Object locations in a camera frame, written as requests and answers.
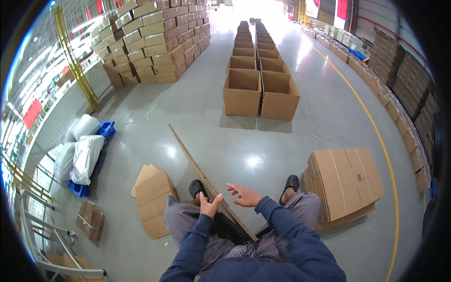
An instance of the white plastic bag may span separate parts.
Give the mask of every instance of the white plastic bag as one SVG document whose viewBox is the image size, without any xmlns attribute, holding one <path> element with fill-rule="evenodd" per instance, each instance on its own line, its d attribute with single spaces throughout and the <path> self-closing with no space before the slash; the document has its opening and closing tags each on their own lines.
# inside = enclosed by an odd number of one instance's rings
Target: white plastic bag
<svg viewBox="0 0 451 282">
<path fill-rule="evenodd" d="M 70 171 L 73 168 L 75 143 L 66 142 L 55 160 L 55 180 L 58 183 L 69 182 Z"/>
<path fill-rule="evenodd" d="M 77 141 L 85 135 L 92 135 L 100 128 L 100 122 L 90 115 L 82 115 L 80 120 L 72 126 L 72 135 Z"/>
<path fill-rule="evenodd" d="M 66 144 L 66 142 L 75 142 L 77 141 L 72 134 L 72 127 L 80 120 L 80 118 L 74 119 L 71 123 L 69 123 L 69 127 L 66 130 L 66 134 L 61 137 L 61 144 Z"/>
<path fill-rule="evenodd" d="M 74 183 L 89 185 L 92 171 L 103 148 L 104 139 L 102 135 L 81 136 L 80 141 L 75 144 L 73 170 L 70 178 Z"/>
</svg>

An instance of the plaid pants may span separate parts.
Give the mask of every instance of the plaid pants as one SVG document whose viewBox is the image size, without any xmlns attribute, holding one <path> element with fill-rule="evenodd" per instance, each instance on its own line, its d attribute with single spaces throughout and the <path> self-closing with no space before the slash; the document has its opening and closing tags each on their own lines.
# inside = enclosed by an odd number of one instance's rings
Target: plaid pants
<svg viewBox="0 0 451 282">
<path fill-rule="evenodd" d="M 196 224 L 200 208 L 187 203 L 180 203 L 172 196 L 166 198 L 165 210 L 166 229 L 174 240 L 177 248 L 180 248 L 185 233 Z M 314 229 L 318 219 L 320 199 L 313 193 L 301 193 L 293 196 L 285 207 L 299 218 L 308 228 Z M 235 257 L 257 257 L 275 263 L 291 262 L 291 255 L 287 248 L 288 240 L 277 235 L 266 223 L 255 235 L 258 245 L 252 241 L 244 245 L 235 246 L 227 239 L 210 237 L 205 250 L 199 275 L 213 267 L 220 259 Z"/>
</svg>

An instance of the person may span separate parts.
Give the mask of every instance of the person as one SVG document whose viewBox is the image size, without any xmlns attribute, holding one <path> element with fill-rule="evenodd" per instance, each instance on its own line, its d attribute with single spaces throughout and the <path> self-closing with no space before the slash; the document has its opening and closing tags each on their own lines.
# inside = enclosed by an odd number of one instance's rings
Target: person
<svg viewBox="0 0 451 282">
<path fill-rule="evenodd" d="M 166 228 L 179 248 L 161 282 L 193 281 L 346 281 L 330 250 L 314 231 L 320 199 L 313 193 L 296 193 L 299 179 L 289 176 L 279 204 L 249 188 L 228 184 L 233 202 L 255 207 L 267 223 L 255 233 L 257 242 L 235 245 L 209 230 L 223 195 L 213 202 L 199 180 L 189 191 L 194 200 L 180 203 L 167 197 Z"/>
</svg>

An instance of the black slipper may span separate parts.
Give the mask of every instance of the black slipper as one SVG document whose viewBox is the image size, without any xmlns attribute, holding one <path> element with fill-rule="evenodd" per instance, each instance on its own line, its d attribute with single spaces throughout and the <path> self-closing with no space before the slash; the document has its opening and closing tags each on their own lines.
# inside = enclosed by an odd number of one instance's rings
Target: black slipper
<svg viewBox="0 0 451 282">
<path fill-rule="evenodd" d="M 286 180 L 285 189 L 283 189 L 281 198 L 279 199 L 279 205 L 281 205 L 281 206 L 285 206 L 285 204 L 282 203 L 282 197 L 283 197 L 283 194 L 285 194 L 285 191 L 289 187 L 292 187 L 295 190 L 295 192 L 297 192 L 299 189 L 299 178 L 294 174 L 290 175 L 288 177 L 288 179 Z"/>
<path fill-rule="evenodd" d="M 196 199 L 196 194 L 200 191 L 202 191 L 203 195 L 207 197 L 207 192 L 205 191 L 202 182 L 200 182 L 199 179 L 193 180 L 189 185 L 189 193 L 191 194 L 191 197 L 193 199 Z"/>
</svg>

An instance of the blue sweater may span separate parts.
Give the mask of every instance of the blue sweater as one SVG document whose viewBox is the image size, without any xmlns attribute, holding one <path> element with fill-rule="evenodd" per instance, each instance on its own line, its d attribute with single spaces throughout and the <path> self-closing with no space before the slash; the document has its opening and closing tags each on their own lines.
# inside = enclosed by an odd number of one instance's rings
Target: blue sweater
<svg viewBox="0 0 451 282">
<path fill-rule="evenodd" d="M 239 257 L 223 259 L 206 271 L 202 281 L 346 281 L 329 249 L 319 240 L 319 234 L 300 221 L 288 209 L 269 197 L 258 202 L 255 212 L 261 213 L 268 225 L 290 243 L 288 249 L 293 264 L 272 263 L 263 259 Z M 193 281 L 199 273 L 208 243 L 208 231 L 213 219 L 201 214 L 193 229 L 186 233 L 172 265 L 160 281 Z"/>
</svg>

